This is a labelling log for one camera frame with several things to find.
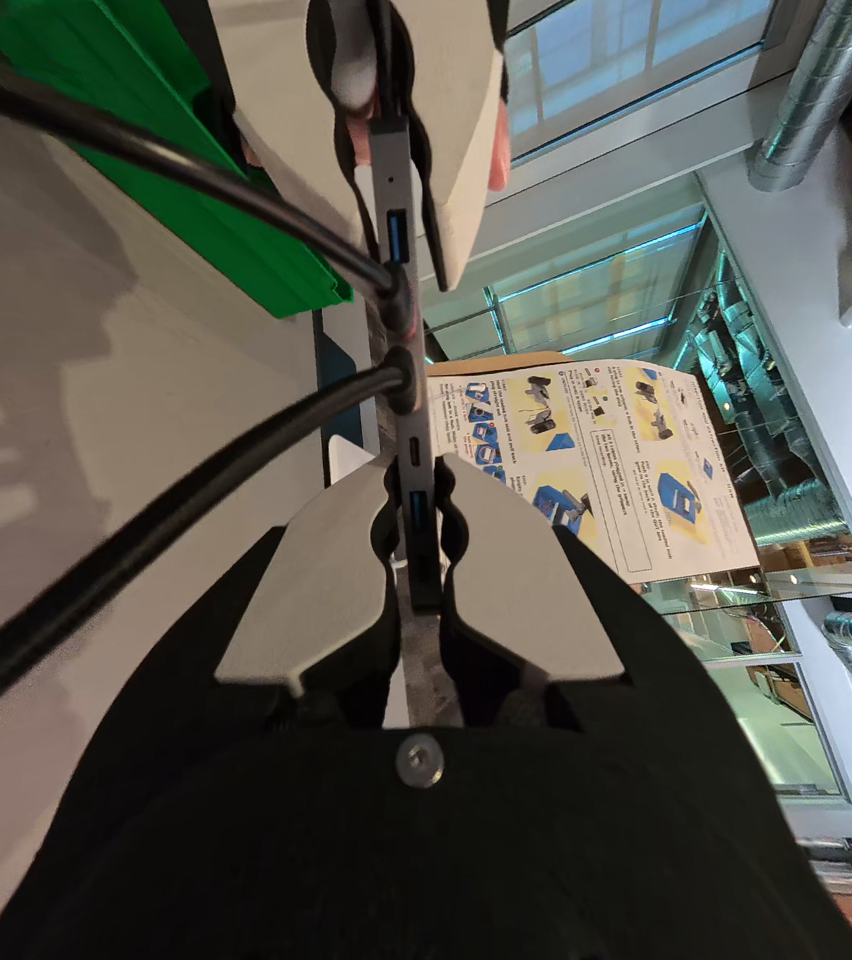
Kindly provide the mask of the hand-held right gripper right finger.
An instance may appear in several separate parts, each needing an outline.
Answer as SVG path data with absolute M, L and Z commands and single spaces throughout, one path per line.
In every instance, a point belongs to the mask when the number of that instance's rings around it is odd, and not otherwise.
M 454 454 L 436 459 L 435 493 L 448 560 L 440 656 L 465 726 L 494 725 L 510 699 L 537 713 L 562 683 L 625 677 L 557 528 Z

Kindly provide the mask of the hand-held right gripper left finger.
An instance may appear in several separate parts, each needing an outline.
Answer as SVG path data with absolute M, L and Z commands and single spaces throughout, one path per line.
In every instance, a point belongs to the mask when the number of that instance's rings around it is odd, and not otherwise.
M 217 682 L 327 694 L 350 726 L 383 728 L 400 650 L 395 481 L 393 458 L 367 458 L 288 522 Z

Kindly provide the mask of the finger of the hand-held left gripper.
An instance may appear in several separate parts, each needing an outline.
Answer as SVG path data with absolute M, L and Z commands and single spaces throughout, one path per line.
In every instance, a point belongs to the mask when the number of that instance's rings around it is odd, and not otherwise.
M 346 116 L 330 97 L 327 2 L 213 1 L 216 36 L 252 158 L 282 199 L 363 252 L 372 221 Z
M 507 98 L 507 3 L 401 1 L 423 226 L 438 288 L 459 284 L 479 234 L 497 106 Z

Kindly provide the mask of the green plastic box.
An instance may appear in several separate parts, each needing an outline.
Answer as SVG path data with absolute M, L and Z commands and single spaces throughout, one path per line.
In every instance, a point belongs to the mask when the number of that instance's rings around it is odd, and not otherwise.
M 211 76 L 171 2 L 0 1 L 0 56 L 20 76 L 147 133 L 164 147 L 261 193 L 228 117 L 224 75 Z M 85 145 L 99 173 L 272 316 L 347 304 L 348 282 L 298 239 L 219 198 Z

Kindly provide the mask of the grey usb hub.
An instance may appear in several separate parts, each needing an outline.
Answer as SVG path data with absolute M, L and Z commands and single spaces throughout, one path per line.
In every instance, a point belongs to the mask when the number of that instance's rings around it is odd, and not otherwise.
M 369 146 L 379 253 L 396 289 L 383 315 L 387 350 L 403 361 L 412 378 L 399 406 L 389 403 L 395 425 L 409 597 L 416 612 L 436 613 L 442 604 L 443 581 L 408 117 L 399 114 L 373 120 Z

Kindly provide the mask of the person's left hand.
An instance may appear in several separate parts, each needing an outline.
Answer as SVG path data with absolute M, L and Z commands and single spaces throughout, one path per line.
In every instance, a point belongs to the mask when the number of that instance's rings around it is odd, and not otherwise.
M 490 158 L 488 189 L 502 192 L 508 185 L 512 169 L 510 122 L 507 103 L 500 99 L 497 105 L 496 125 Z

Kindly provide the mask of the printed instruction sheet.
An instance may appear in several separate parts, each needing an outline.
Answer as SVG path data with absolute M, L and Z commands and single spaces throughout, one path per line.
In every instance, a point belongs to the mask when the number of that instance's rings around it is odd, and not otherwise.
M 433 447 L 515 491 L 577 536 L 602 516 L 604 560 L 632 585 L 757 570 L 759 556 L 697 379 L 650 362 L 439 378 Z

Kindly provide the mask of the frosted glass window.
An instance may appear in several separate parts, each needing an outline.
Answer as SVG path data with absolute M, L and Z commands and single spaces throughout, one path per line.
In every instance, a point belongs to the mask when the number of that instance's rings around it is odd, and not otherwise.
M 504 42 L 515 161 L 751 53 L 773 2 L 517 2 Z

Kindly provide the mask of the silver spiral duct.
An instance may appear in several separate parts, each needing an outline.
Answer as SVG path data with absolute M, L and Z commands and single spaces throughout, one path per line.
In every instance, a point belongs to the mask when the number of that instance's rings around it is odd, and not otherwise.
M 749 184 L 767 194 L 798 186 L 851 100 L 852 1 L 825 2 L 749 166 Z

